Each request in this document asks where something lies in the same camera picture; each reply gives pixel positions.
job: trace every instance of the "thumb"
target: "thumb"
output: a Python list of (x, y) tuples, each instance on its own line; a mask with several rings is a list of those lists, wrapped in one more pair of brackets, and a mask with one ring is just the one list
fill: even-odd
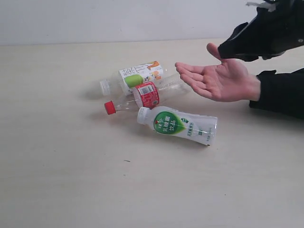
[(220, 54), (219, 54), (219, 50), (218, 50), (218, 47), (213, 44), (213, 43), (208, 43), (207, 44), (207, 50), (208, 52), (213, 55), (215, 58), (217, 58), (219, 61), (223, 61), (223, 59), (220, 57)]

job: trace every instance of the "open palm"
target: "open palm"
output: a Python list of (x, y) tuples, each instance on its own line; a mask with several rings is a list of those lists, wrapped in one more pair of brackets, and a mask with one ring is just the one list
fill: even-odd
[(215, 66), (191, 66), (176, 63), (181, 79), (199, 95), (222, 102), (258, 99), (259, 80), (234, 59), (221, 59), (216, 45), (207, 45), (208, 52), (221, 61)]

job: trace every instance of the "red bottle label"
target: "red bottle label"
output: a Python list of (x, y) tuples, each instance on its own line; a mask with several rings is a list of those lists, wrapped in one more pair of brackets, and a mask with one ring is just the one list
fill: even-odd
[(137, 85), (135, 88), (141, 96), (143, 107), (154, 108), (160, 103), (160, 97), (153, 82)]

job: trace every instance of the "empty bottle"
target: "empty bottle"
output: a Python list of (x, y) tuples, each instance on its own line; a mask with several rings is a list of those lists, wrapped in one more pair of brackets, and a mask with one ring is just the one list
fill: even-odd
[(215, 138), (218, 119), (158, 106), (152, 110), (141, 107), (137, 122), (148, 125), (157, 133), (186, 138), (209, 146)]
[(154, 108), (170, 98), (185, 95), (191, 91), (180, 79), (179, 74), (174, 74), (163, 79), (158, 87), (153, 82), (137, 85), (130, 95), (121, 95), (117, 100), (105, 103), (109, 115), (117, 111), (138, 111), (141, 107)]
[(132, 88), (137, 85), (160, 81), (167, 75), (167, 69), (163, 68), (158, 61), (153, 61), (138, 66), (118, 70), (111, 78), (100, 81), (103, 96), (112, 95), (119, 97), (132, 93)]

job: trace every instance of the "black sleeve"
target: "black sleeve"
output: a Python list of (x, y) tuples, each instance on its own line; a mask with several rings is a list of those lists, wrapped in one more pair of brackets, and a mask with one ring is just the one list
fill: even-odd
[(264, 71), (257, 78), (261, 81), (261, 95), (259, 101), (250, 101), (251, 108), (304, 119), (304, 69), (290, 74)]

